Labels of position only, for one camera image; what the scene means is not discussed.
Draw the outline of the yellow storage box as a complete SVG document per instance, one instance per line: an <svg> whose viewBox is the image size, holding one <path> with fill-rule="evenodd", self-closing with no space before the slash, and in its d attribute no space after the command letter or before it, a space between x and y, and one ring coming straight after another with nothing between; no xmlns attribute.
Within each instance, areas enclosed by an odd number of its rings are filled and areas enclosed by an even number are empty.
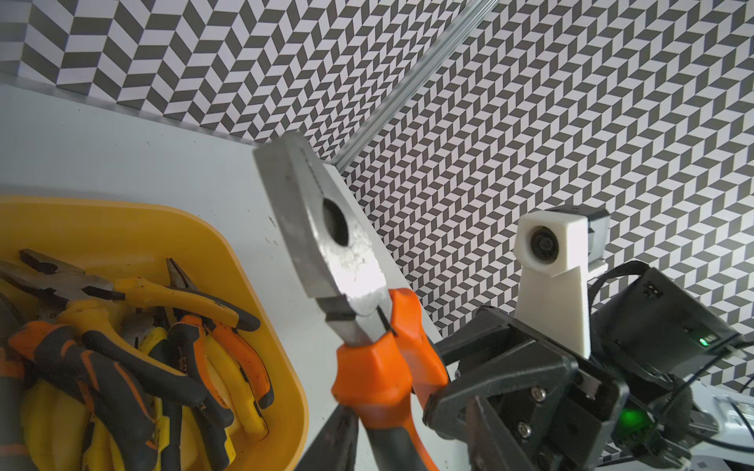
<svg viewBox="0 0 754 471"><path fill-rule="evenodd" d="M275 400L262 415L269 433L253 442L234 425L233 470L292 470L309 425L306 394L231 245L212 225L167 206L56 197L1 199L1 257L16 262L24 248L79 266L109 280L141 276L169 281L174 258L199 288L251 310L262 327L245 334L259 353Z"/></svg>

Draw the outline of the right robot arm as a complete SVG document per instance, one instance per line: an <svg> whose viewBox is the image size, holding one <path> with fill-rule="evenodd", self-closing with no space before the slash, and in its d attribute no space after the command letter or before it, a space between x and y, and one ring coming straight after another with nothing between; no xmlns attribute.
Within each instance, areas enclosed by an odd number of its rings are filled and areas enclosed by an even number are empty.
<svg viewBox="0 0 754 471"><path fill-rule="evenodd" d="M661 470L699 455L746 462L753 402L700 383L750 341L655 268L608 273L630 285L591 318L581 358L492 306L438 345L458 376L424 423L467 444L475 470L593 470L615 445Z"/></svg>

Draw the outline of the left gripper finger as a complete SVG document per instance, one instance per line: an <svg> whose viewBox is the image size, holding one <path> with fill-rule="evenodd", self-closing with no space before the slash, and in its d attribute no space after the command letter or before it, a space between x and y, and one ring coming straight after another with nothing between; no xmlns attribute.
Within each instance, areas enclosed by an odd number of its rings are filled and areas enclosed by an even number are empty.
<svg viewBox="0 0 754 471"><path fill-rule="evenodd" d="M359 440L359 418L338 405L310 444L296 471L354 471Z"/></svg>

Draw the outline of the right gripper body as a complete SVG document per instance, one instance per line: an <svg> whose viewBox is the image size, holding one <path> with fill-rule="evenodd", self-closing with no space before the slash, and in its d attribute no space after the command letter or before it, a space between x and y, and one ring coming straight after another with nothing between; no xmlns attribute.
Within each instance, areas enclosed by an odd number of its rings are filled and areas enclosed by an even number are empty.
<svg viewBox="0 0 754 471"><path fill-rule="evenodd" d="M478 444L480 414L492 438L536 470L594 470L630 390L618 374L546 338L499 308L482 306L440 341L459 378L432 394L423 421L446 439Z"/></svg>

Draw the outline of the orange black long-nose pliers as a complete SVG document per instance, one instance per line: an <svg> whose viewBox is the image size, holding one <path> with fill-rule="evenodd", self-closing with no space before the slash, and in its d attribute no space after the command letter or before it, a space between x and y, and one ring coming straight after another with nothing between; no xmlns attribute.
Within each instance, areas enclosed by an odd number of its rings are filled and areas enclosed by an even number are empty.
<svg viewBox="0 0 754 471"><path fill-rule="evenodd" d="M273 383L262 358L237 329L186 309L172 311L176 321L168 340L177 350L178 368L206 389L190 418L209 468L225 470L236 459L230 437L234 423L241 424L251 441L269 435L262 412L274 403Z"/></svg>

